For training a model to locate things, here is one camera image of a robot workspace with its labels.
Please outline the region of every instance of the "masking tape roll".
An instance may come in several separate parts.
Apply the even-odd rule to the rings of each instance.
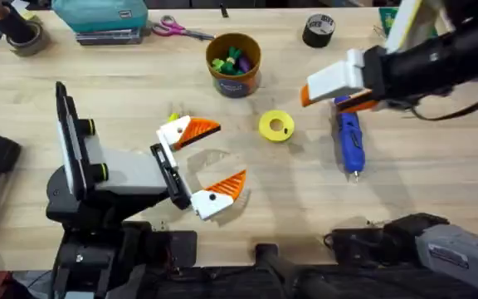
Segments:
[[[280,130],[273,130],[271,122],[279,120],[282,123]],[[280,142],[288,140],[295,131],[295,121],[282,110],[270,110],[259,119],[259,134],[270,141]]]

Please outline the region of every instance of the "wooden table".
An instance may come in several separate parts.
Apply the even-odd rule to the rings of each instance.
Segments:
[[[306,18],[330,14],[331,43],[313,49],[301,41]],[[361,226],[428,212],[478,233],[478,113],[439,123],[395,111],[363,112],[367,167],[349,182],[333,142],[330,108],[302,108],[305,78],[342,59],[351,47],[383,42],[376,8],[152,11],[173,14],[186,27],[221,34],[243,32],[262,49],[261,88],[246,99],[220,96],[212,86],[207,42],[189,37],[145,39],[140,46],[81,47],[52,12],[39,12],[53,44],[20,58],[0,44],[0,135],[23,146],[0,208],[0,270],[50,268],[61,240],[59,223],[46,218],[46,183],[62,163],[56,138],[55,81],[74,96],[81,117],[95,119],[104,146],[149,151],[155,130],[170,112],[216,120],[222,131],[176,154],[190,184],[208,186],[247,169],[245,195],[215,222],[169,201],[135,219],[171,230],[198,232],[198,265],[251,262],[256,243],[276,242],[296,262],[329,262],[321,239],[333,228]],[[422,110],[439,115],[478,99],[478,82],[446,99],[426,99]],[[295,120],[292,138],[274,144],[257,132],[265,111]]]

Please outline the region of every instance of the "teal box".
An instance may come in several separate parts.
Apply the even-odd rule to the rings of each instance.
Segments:
[[[53,0],[52,9],[74,32],[142,28],[149,16],[143,0]]]

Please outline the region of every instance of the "scissor handle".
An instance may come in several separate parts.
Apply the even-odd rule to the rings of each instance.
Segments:
[[[182,30],[172,27],[166,27],[160,23],[153,23],[152,31],[161,37],[170,37],[172,35],[182,35]]]
[[[173,16],[165,15],[160,19],[161,23],[167,27],[171,27],[178,30],[185,30],[186,28],[182,27],[176,22]]]

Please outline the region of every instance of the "cable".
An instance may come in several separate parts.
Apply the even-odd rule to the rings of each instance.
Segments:
[[[393,280],[385,279],[385,278],[382,278],[382,277],[376,277],[376,276],[367,275],[367,274],[359,273],[359,272],[343,272],[343,271],[340,271],[340,270],[330,272],[330,271],[320,270],[320,269],[314,268],[314,267],[311,270],[313,272],[317,272],[318,274],[324,275],[326,277],[329,277],[329,276],[346,276],[346,277],[367,278],[367,279],[373,280],[375,282],[381,282],[381,283],[384,283],[384,284],[388,284],[388,285],[397,287],[399,289],[403,289],[405,292],[410,292],[411,294],[416,295],[420,298],[429,298],[428,295],[418,291],[417,289],[414,289],[414,288],[409,287],[407,285],[404,285],[402,283],[395,282]]]
[[[220,279],[223,279],[223,278],[226,278],[226,277],[231,277],[231,276],[236,276],[236,275],[241,275],[241,274],[244,274],[246,272],[250,272],[250,271],[254,271],[256,270],[256,267],[255,266],[250,266],[250,267],[246,267],[246,268],[241,268],[241,269],[238,269],[236,271],[230,271],[230,272],[226,272],[226,273],[223,273],[223,274],[220,274],[220,271],[219,270],[219,274],[215,275],[215,276],[212,276],[211,274],[208,274],[205,269],[201,269],[201,271],[206,275],[206,278],[199,278],[199,277],[195,277],[195,278],[189,278],[189,279],[177,279],[177,278],[173,278],[173,277],[168,277],[166,279],[166,281],[168,282],[177,282],[177,283],[205,283],[205,282],[215,282],[217,280],[220,280]]]
[[[55,280],[56,275],[58,275],[58,267],[60,266],[60,248],[66,243],[66,240],[67,233],[66,228],[64,228],[64,234],[62,235],[62,240],[60,241],[58,250],[56,250],[55,261],[53,262],[53,268],[51,269],[51,283],[49,283],[49,289],[47,290],[48,299],[55,299]]]
[[[267,267],[267,268],[263,268],[263,269],[267,270],[272,275],[274,283],[278,287],[278,291],[280,291],[280,297],[283,298],[283,299],[288,298],[287,292],[285,291],[283,283],[281,282],[280,278],[278,277],[278,275],[276,274],[274,269],[272,269],[271,267]]]
[[[414,114],[414,116],[416,116],[418,119],[420,120],[430,120],[430,121],[438,121],[438,120],[451,120],[451,119],[454,119],[454,118],[457,118],[457,117],[461,117],[461,116],[464,116],[464,115],[469,115],[470,113],[473,113],[475,111],[478,111],[478,101],[473,104],[473,105],[469,105],[467,106],[466,108],[464,109],[461,109],[457,112],[453,112],[453,113],[450,113],[448,115],[443,115],[443,116],[439,116],[439,117],[426,117],[426,116],[423,116],[420,114],[420,112],[418,112],[416,110],[415,107],[411,107],[410,108],[410,111]]]
[[[51,272],[51,270],[47,270],[47,271],[45,271],[44,273],[38,275],[38,277],[34,278],[34,280],[33,280],[31,283],[29,283],[29,285],[27,286],[27,289],[31,288],[32,285],[34,285],[35,283],[37,283],[37,282],[40,280],[40,278],[44,277],[44,276],[45,276],[47,273],[49,273],[49,272]]]

